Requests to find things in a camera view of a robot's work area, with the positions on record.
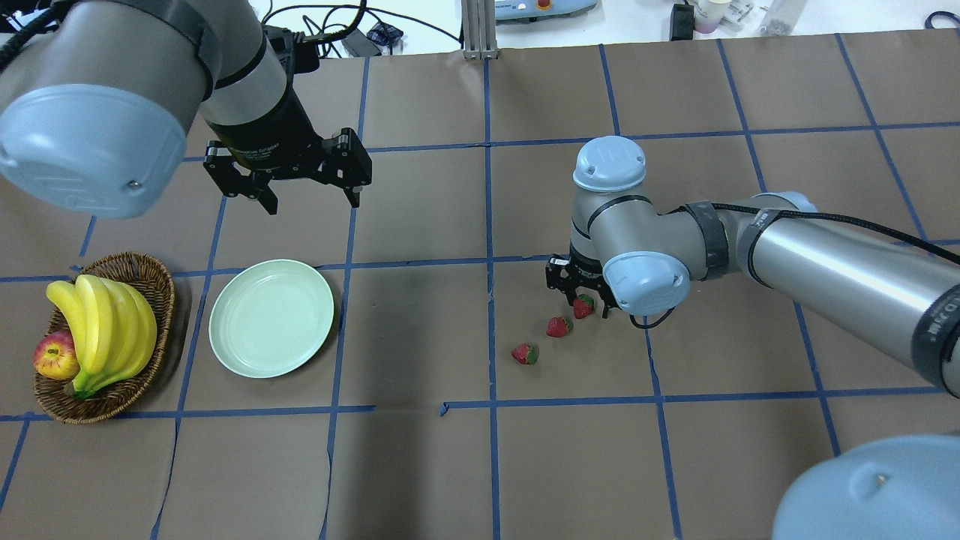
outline green plate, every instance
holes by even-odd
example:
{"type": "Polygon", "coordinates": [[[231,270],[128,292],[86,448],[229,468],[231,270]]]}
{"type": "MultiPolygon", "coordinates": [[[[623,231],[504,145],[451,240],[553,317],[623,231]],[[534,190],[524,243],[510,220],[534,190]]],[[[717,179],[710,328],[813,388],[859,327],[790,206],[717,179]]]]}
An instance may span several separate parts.
{"type": "Polygon", "coordinates": [[[297,260],[267,260],[230,280],[210,313],[210,346],[237,375],[267,379],[302,366],[324,344],[333,294],[297,260]]]}

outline white cup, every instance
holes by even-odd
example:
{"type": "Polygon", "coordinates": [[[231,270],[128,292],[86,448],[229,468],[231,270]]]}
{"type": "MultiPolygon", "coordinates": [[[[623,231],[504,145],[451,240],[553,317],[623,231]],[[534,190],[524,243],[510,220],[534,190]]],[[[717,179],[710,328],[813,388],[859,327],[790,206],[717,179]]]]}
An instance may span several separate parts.
{"type": "Polygon", "coordinates": [[[697,0],[697,6],[693,10],[693,28],[701,34],[716,30],[730,2],[731,0],[697,0]]]}

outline power adapter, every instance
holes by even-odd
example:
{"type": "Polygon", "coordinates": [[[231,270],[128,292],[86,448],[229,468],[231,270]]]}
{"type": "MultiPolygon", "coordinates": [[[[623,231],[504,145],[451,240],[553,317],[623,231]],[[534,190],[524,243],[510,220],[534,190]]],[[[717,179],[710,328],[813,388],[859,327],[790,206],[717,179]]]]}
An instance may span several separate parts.
{"type": "Polygon", "coordinates": [[[378,57],[383,55],[380,47],[370,41],[363,32],[354,30],[343,40],[344,48],[352,57],[378,57]]]}

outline black device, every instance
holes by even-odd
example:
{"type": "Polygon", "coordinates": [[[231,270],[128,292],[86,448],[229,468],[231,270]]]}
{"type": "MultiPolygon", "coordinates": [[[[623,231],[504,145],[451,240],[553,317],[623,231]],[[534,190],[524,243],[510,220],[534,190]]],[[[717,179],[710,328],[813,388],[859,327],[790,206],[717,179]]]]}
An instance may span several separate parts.
{"type": "Polygon", "coordinates": [[[693,6],[674,4],[670,13],[670,40],[693,39],[693,6]]]}
{"type": "Polygon", "coordinates": [[[380,47],[359,30],[354,30],[344,37],[344,48],[352,57],[378,57],[383,54],[380,47]]]}

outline strawberry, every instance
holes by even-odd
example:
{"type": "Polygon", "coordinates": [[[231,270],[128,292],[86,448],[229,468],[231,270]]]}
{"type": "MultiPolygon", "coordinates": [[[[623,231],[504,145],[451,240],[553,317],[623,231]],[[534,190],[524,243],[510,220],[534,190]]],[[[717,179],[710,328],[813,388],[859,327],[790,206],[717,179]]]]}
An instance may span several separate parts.
{"type": "Polygon", "coordinates": [[[550,337],[564,337],[573,329],[573,323],[566,317],[554,317],[546,324],[546,334],[550,337]]]}
{"type": "Polygon", "coordinates": [[[593,302],[593,297],[588,294],[581,294],[573,301],[573,316],[583,319],[593,313],[595,307],[596,303],[593,302]]]}
{"type": "Polygon", "coordinates": [[[520,343],[516,346],[510,356],[516,358],[516,361],[524,365],[533,365],[537,363],[537,346],[529,343],[520,343]]]}

